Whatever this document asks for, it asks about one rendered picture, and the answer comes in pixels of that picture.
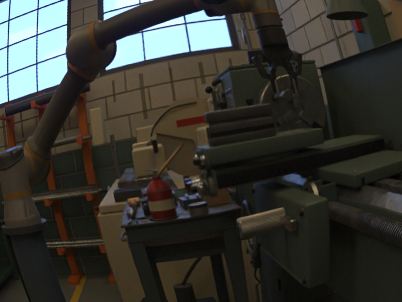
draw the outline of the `floor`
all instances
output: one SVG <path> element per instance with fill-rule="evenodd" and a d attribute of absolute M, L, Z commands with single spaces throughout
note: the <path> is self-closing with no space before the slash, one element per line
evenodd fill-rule
<path fill-rule="evenodd" d="M 117 285 L 110 285 L 109 275 L 91 275 L 81 279 L 81 286 L 67 285 L 69 276 L 59 276 L 60 286 L 66 302 L 123 302 Z M 28 302 L 20 280 L 10 277 L 0 286 L 0 301 Z"/>

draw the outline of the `metal table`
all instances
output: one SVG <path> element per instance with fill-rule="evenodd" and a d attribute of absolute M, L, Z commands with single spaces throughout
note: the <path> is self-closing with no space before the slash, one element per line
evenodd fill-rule
<path fill-rule="evenodd" d="M 126 204 L 121 227 L 126 230 L 147 302 L 167 302 L 157 262 L 202 256 L 211 258 L 219 302 L 229 302 L 221 254 L 226 258 L 235 301 L 248 301 L 241 241 L 235 228 L 241 208 L 236 203 L 210 207 L 209 214 L 202 217 L 191 217 L 188 211 L 177 207 L 177 219 L 159 222 L 148 216 L 137 219 L 144 217 L 142 208 L 130 222 L 128 207 Z"/>

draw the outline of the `red container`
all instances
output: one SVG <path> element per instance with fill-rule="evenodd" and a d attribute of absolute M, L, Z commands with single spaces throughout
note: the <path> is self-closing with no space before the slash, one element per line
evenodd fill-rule
<path fill-rule="evenodd" d="M 153 220 L 165 220 L 177 217 L 176 199 L 172 188 L 159 176 L 152 179 L 147 188 L 148 206 Z"/>

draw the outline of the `green lamp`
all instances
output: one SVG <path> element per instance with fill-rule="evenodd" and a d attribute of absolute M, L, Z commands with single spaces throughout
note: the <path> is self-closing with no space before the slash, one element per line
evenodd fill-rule
<path fill-rule="evenodd" d="M 359 0 L 328 0 L 327 18 L 332 20 L 356 20 L 368 16 Z"/>

